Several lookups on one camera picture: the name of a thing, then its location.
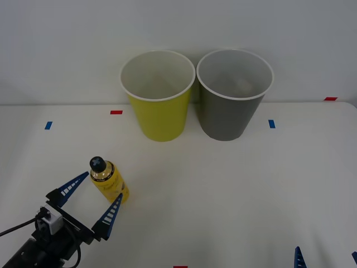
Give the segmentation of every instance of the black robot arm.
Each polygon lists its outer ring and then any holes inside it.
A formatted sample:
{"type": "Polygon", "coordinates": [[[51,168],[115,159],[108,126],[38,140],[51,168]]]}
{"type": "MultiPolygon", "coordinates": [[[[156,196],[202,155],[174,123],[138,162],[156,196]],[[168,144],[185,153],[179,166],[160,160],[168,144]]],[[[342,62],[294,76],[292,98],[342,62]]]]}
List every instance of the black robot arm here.
{"type": "Polygon", "coordinates": [[[82,242],[89,245],[94,239],[100,241],[109,238],[123,194],[116,198],[91,230],[62,210],[62,206],[88,175],[85,172],[48,193],[47,204],[38,211],[37,215],[41,217],[35,221],[33,238],[28,239],[3,268],[62,268],[64,260],[69,260],[77,251],[78,260],[71,267],[75,268],[81,258],[82,242]]]}

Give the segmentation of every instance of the gray cup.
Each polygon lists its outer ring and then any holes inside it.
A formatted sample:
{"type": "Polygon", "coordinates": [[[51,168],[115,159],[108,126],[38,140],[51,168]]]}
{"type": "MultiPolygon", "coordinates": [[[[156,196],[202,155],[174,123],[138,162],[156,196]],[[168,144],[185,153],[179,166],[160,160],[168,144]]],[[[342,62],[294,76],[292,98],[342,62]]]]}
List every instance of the gray cup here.
{"type": "Polygon", "coordinates": [[[273,84],[274,72],[252,52],[218,50],[200,60],[197,77],[202,129],[215,140],[231,141],[242,135],[273,84]]]}

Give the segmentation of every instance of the yellow cup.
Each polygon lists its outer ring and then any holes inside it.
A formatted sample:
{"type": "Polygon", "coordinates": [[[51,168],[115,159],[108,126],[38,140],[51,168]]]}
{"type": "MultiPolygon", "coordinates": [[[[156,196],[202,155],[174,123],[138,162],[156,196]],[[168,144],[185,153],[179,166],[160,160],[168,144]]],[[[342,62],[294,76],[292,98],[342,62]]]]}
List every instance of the yellow cup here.
{"type": "Polygon", "coordinates": [[[171,141],[185,128],[195,67],[185,56],[158,50],[124,64],[120,82],[143,133],[154,141],[171,141]]]}

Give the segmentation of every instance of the cup rim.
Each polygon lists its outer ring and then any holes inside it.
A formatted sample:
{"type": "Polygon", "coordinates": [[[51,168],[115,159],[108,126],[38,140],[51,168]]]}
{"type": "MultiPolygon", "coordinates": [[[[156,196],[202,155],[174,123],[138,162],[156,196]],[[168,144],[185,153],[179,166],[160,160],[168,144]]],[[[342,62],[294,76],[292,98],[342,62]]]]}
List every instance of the cup rim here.
{"type": "Polygon", "coordinates": [[[250,99],[259,98],[259,97],[265,95],[265,94],[268,92],[268,90],[272,87],[272,85],[273,85],[273,83],[274,83],[274,71],[273,71],[273,68],[270,66],[270,64],[269,64],[266,60],[264,60],[261,56],[255,54],[255,53],[253,53],[253,52],[250,52],[250,51],[248,51],[248,50],[245,50],[245,49],[219,49],[219,50],[214,50],[214,51],[212,51],[212,52],[209,52],[209,53],[206,54],[202,59],[200,59],[198,65],[197,65],[196,75],[197,75],[197,78],[198,78],[199,82],[201,83],[201,85],[202,85],[205,89],[207,89],[209,92],[211,92],[212,94],[217,95],[218,97],[225,98],[225,99],[231,99],[231,100],[233,100],[233,101],[248,101],[248,100],[250,100],[250,99]],[[272,81],[271,81],[270,85],[268,86],[268,88],[267,88],[265,91],[263,91],[263,92],[261,92],[260,94],[258,94],[258,95],[254,95],[254,96],[252,96],[252,97],[246,97],[246,98],[234,98],[234,97],[230,97],[230,96],[226,96],[226,95],[219,94],[219,93],[213,91],[212,89],[210,89],[210,88],[209,88],[205,83],[203,83],[203,81],[201,80],[199,68],[200,68],[200,65],[201,65],[202,61],[203,61],[206,57],[210,56],[211,54],[214,54],[214,53],[217,53],[217,52],[221,52],[221,51],[242,51],[242,52],[249,53],[249,54],[251,54],[251,55],[253,55],[253,56],[255,56],[255,57],[261,59],[261,60],[268,66],[270,72],[272,73],[272,81]]]}
{"type": "Polygon", "coordinates": [[[196,69],[195,69],[195,66],[193,65],[193,63],[191,62],[191,60],[190,60],[189,58],[187,58],[186,56],[184,56],[184,55],[182,55],[182,54],[180,54],[180,53],[178,53],[178,52],[172,51],[172,50],[150,50],[150,51],[146,51],[146,52],[144,52],[144,53],[140,53],[140,54],[138,54],[138,55],[136,55],[136,56],[134,56],[134,57],[131,57],[129,60],[127,60],[127,61],[123,64],[123,66],[121,67],[120,72],[119,72],[119,82],[120,82],[120,85],[122,86],[122,88],[124,89],[124,91],[125,91],[128,95],[132,96],[133,98],[135,98],[135,99],[140,99],[140,100],[146,101],[146,102],[164,102],[164,101],[169,101],[170,99],[177,98],[177,97],[179,97],[180,95],[183,95],[185,92],[187,92],[187,91],[192,87],[192,85],[193,85],[193,83],[194,83],[194,81],[195,81],[195,78],[196,78],[196,69]],[[191,68],[192,68],[192,79],[191,79],[190,84],[189,84],[183,91],[177,93],[176,95],[173,95],[173,96],[170,96],[170,97],[167,97],[167,98],[162,98],[162,99],[147,99],[147,98],[142,98],[142,97],[136,96],[135,94],[129,92],[129,91],[126,89],[126,87],[123,85],[123,83],[122,83],[122,72],[123,72],[125,66],[126,66],[130,61],[132,61],[133,59],[135,59],[135,58],[137,58],[137,57],[139,57],[139,56],[142,56],[142,55],[144,55],[144,54],[151,53],[151,52],[168,52],[168,53],[173,53],[173,54],[176,54],[176,55],[178,55],[178,56],[184,58],[184,59],[190,64],[190,66],[191,66],[191,68]]]}

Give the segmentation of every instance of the white wall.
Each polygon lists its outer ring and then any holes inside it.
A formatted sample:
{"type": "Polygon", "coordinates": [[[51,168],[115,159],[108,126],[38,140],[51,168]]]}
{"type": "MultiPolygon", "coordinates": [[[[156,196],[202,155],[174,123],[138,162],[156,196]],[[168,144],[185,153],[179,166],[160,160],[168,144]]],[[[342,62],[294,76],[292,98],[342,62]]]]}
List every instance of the white wall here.
{"type": "Polygon", "coordinates": [[[120,66],[244,47],[276,73],[265,101],[357,99],[356,0],[2,0],[0,103],[127,103],[120,66]]]}

